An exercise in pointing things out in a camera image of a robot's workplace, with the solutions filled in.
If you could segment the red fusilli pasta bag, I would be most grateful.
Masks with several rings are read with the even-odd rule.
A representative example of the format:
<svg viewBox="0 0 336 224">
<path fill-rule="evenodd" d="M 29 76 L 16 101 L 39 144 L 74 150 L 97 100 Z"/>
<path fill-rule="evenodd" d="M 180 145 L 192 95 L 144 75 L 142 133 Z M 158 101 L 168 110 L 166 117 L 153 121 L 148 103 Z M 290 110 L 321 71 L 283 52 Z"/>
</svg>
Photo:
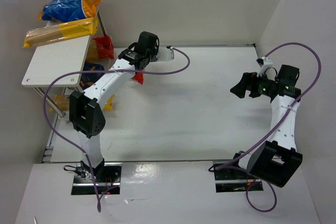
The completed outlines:
<svg viewBox="0 0 336 224">
<path fill-rule="evenodd" d="M 136 73 L 133 77 L 132 77 L 133 81 L 136 81 L 137 83 L 139 83 L 140 85 L 143 85 L 144 83 L 144 76 L 143 73 Z"/>
</svg>

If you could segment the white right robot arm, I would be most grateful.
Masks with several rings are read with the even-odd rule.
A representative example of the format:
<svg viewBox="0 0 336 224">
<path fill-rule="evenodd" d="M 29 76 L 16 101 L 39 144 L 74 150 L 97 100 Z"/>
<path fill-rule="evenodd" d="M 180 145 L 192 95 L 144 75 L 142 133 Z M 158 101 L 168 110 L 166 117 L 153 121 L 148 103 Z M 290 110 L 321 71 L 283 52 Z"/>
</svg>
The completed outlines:
<svg viewBox="0 0 336 224">
<path fill-rule="evenodd" d="M 277 187 L 283 187 L 302 163 L 303 155 L 297 152 L 295 144 L 295 121 L 301 95 L 296 88 L 300 70 L 282 65 L 274 80 L 255 72 L 245 72 L 231 93 L 244 98 L 249 91 L 251 98 L 261 95 L 270 98 L 271 133 L 255 150 L 236 162 L 247 174 Z"/>
</svg>

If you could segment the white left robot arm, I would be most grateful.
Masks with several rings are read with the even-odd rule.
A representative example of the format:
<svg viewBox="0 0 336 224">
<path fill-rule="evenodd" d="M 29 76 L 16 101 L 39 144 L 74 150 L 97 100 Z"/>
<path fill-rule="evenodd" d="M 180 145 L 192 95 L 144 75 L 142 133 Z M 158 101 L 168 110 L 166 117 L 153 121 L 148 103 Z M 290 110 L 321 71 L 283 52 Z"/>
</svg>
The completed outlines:
<svg viewBox="0 0 336 224">
<path fill-rule="evenodd" d="M 143 31 L 137 42 L 119 54 L 110 68 L 111 73 L 104 74 L 83 92 L 75 91 L 70 95 L 69 119 L 84 150 L 81 167 L 95 179 L 104 171 L 99 137 L 106 124 L 103 108 L 116 91 L 135 76 L 136 70 L 143 70 L 155 60 L 159 44 L 157 35 Z"/>
</svg>

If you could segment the red pasta bag on shelf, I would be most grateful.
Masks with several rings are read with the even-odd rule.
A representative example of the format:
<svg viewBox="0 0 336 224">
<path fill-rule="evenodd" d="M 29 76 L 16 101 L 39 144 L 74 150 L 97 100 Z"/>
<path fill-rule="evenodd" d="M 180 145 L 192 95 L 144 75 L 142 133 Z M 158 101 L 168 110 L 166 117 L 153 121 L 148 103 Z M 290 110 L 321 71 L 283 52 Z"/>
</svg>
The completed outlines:
<svg viewBox="0 0 336 224">
<path fill-rule="evenodd" d="M 98 62 L 106 59 L 114 59 L 114 46 L 109 36 L 93 38 L 90 41 L 86 62 Z"/>
</svg>

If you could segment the yellow pasta bag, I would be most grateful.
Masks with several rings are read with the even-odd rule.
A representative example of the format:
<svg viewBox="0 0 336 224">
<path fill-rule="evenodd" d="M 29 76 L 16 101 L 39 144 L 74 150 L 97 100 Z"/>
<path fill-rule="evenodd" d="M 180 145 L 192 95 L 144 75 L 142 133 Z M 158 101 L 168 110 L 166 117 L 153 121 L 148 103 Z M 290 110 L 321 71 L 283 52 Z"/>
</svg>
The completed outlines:
<svg viewBox="0 0 336 224">
<path fill-rule="evenodd" d="M 113 98 L 114 95 L 112 95 L 108 101 L 105 103 L 103 107 L 103 111 L 112 111 L 113 110 Z M 68 112 L 70 109 L 70 95 L 60 95 L 57 94 L 54 96 L 54 103 L 62 110 L 65 112 Z"/>
</svg>

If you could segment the white metal shelf unit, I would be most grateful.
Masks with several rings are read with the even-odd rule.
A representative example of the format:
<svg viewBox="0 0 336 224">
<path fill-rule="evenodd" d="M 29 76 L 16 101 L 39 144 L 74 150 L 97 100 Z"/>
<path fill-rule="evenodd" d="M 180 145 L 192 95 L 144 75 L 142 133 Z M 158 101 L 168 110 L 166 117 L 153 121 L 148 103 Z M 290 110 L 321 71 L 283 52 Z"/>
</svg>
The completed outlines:
<svg viewBox="0 0 336 224">
<path fill-rule="evenodd" d="M 100 28 L 104 36 L 107 35 L 101 10 L 98 10 L 97 17 Z M 83 36 L 71 40 L 56 42 L 49 45 L 37 47 L 26 70 L 22 85 L 27 88 L 33 88 L 42 98 L 52 81 L 65 73 L 81 71 L 84 66 L 87 51 L 92 36 Z M 60 84 L 54 84 L 54 88 L 74 88 L 80 91 L 80 75 L 75 74 L 60 80 Z M 57 117 L 67 121 L 68 115 L 61 110 L 54 102 L 53 96 L 47 95 L 47 104 L 56 112 Z"/>
</svg>

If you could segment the blue orange pasta bag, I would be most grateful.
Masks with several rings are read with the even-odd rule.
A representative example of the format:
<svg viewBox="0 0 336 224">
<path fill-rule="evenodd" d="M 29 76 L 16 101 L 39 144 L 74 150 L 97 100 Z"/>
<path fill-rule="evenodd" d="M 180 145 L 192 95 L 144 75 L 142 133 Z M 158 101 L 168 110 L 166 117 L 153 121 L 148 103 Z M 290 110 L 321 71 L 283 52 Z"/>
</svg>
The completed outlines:
<svg viewBox="0 0 336 224">
<path fill-rule="evenodd" d="M 63 23 L 96 17 L 103 0 L 52 0 L 43 6 L 39 20 Z"/>
</svg>

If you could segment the yellow spaghetti packet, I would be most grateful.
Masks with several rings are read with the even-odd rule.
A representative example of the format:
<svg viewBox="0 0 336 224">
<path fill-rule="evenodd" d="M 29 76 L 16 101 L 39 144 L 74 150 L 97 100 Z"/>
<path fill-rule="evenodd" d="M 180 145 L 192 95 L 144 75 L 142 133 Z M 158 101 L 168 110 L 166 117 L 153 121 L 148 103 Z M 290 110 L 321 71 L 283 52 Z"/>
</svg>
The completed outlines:
<svg viewBox="0 0 336 224">
<path fill-rule="evenodd" d="M 98 18 L 94 17 L 33 29 L 27 32 L 23 47 L 39 47 L 83 36 L 95 35 L 98 30 L 98 22 Z"/>
</svg>

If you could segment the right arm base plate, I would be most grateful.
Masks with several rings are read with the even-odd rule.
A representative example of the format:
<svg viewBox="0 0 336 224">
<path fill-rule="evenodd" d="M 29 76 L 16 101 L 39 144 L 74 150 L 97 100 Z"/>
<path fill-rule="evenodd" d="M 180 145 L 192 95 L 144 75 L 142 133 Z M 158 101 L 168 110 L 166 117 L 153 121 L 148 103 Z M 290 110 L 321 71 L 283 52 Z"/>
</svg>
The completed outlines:
<svg viewBox="0 0 336 224">
<path fill-rule="evenodd" d="M 208 169 L 208 171 L 214 175 L 217 193 L 246 192 L 250 185 L 253 185 L 253 187 L 249 191 L 264 190 L 261 180 L 248 175 L 246 172 L 228 168 L 216 169 L 217 166 L 223 165 L 227 161 L 228 160 L 215 160 Z"/>
</svg>

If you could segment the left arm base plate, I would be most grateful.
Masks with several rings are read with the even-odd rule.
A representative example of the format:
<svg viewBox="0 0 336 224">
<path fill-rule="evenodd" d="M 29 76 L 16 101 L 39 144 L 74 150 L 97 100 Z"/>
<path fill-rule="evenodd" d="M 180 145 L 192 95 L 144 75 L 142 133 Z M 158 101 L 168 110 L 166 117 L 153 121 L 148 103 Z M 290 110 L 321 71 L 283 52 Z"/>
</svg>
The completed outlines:
<svg viewBox="0 0 336 224">
<path fill-rule="evenodd" d="M 94 195 L 95 189 L 91 174 L 80 164 L 65 165 L 64 171 L 74 173 L 72 183 L 72 195 Z M 96 187 L 99 194 L 107 190 L 108 195 L 120 193 L 121 163 L 105 163 L 102 174 L 95 177 Z"/>
</svg>

